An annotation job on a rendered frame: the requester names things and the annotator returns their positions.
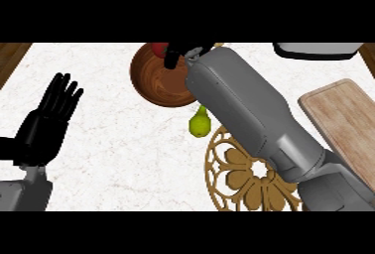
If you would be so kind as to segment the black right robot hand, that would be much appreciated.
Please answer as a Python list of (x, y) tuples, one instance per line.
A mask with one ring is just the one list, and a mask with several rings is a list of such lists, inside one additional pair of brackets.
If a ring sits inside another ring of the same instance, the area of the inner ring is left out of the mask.
[(199, 56), (203, 56), (211, 51), (212, 47), (213, 47), (212, 42), (199, 42), (199, 43), (171, 42), (168, 44), (165, 51), (163, 67), (166, 69), (174, 69), (178, 62), (178, 58), (184, 57), (191, 50), (200, 49)]

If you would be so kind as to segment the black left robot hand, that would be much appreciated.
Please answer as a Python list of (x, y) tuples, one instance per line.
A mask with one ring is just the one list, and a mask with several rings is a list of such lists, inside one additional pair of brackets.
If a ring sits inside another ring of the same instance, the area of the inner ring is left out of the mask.
[(27, 113), (13, 138), (0, 137), (0, 160), (14, 166), (45, 166), (56, 158), (84, 90), (70, 75), (56, 73), (38, 107)]

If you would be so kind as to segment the red tomato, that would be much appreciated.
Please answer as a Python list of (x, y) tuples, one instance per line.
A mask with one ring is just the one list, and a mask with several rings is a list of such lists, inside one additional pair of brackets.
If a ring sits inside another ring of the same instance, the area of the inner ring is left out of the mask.
[(151, 43), (150, 44), (151, 52), (153, 54), (163, 59), (165, 58), (165, 53), (166, 53), (166, 48), (168, 44), (166, 43)]

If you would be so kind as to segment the brown wooden bowl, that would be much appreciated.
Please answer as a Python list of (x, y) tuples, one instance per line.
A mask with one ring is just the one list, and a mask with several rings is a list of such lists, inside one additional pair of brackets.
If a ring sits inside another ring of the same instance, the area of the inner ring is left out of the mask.
[(180, 107), (194, 101), (184, 86), (187, 67), (178, 58), (174, 69), (163, 67), (163, 59), (151, 52), (146, 43), (137, 50), (129, 63), (129, 80), (140, 96), (154, 105)]

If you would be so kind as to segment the round tan cutout placemat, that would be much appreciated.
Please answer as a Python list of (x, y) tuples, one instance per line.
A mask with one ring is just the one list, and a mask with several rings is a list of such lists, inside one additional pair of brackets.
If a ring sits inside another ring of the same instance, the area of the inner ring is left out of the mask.
[(302, 211), (295, 184), (287, 184), (268, 162), (253, 158), (224, 127), (205, 153), (205, 184), (219, 211)]

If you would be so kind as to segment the green pear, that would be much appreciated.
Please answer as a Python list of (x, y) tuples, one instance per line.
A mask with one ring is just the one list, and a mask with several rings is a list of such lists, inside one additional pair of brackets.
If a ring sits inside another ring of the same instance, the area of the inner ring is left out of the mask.
[(203, 105), (188, 120), (188, 132), (196, 138), (205, 137), (211, 132), (211, 118)]

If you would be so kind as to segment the white and black appliance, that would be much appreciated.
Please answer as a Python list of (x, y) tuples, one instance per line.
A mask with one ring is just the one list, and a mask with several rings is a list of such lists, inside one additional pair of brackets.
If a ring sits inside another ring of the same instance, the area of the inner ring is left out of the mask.
[(361, 43), (273, 43), (273, 47), (286, 59), (340, 61), (352, 58)]

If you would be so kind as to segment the pale wooden cutting board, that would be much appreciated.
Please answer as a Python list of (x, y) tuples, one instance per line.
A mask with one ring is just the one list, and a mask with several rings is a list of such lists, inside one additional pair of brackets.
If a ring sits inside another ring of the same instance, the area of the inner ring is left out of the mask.
[(375, 191), (375, 101), (343, 78), (296, 102), (329, 148)]

